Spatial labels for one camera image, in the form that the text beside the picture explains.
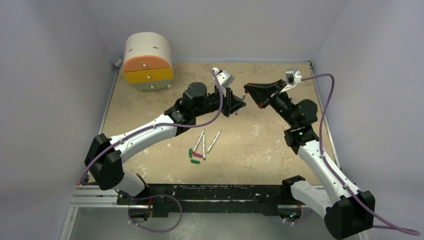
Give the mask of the white pen green end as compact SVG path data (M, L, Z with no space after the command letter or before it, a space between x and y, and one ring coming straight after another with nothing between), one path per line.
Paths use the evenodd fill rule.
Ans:
M213 141L211 142L211 144L209 145L209 147L206 150L206 153L209 154L210 151L212 150L212 148L214 147L214 145L216 144L220 134L221 134L222 130L219 130L216 134L216 136L214 137Z

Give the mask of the white pen brown end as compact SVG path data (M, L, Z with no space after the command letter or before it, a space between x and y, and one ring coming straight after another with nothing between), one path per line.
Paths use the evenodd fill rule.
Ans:
M242 96L242 98L241 98L241 102L244 104L245 103L245 99L246 99L246 97L247 97L247 93L245 92L244 94L243 94L243 96ZM238 115L239 114L239 111L240 111L240 109L242 108L243 106L241 106L239 109L237 109L237 111L235 112L235 115Z

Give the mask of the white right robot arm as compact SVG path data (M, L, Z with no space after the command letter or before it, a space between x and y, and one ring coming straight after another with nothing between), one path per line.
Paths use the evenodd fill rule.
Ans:
M318 106L310 99L293 103L284 80L272 83L247 83L244 92L264 109L272 107L290 126L284 131L286 144L312 170L323 190L313 187L301 176L282 181L280 196L288 204L300 201L323 218L331 236L337 240L356 235L373 227L375 197L361 191L350 181L323 148L313 123Z

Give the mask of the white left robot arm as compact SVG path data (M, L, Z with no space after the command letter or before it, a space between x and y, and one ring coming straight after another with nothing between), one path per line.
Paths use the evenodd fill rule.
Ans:
M246 106L229 87L215 87L207 92L202 82L193 82L182 97L155 120L127 133L94 137L84 164L101 190L125 192L138 205L149 199L149 187L139 175L124 171L123 163L144 149L197 128L196 118L218 112L225 117Z

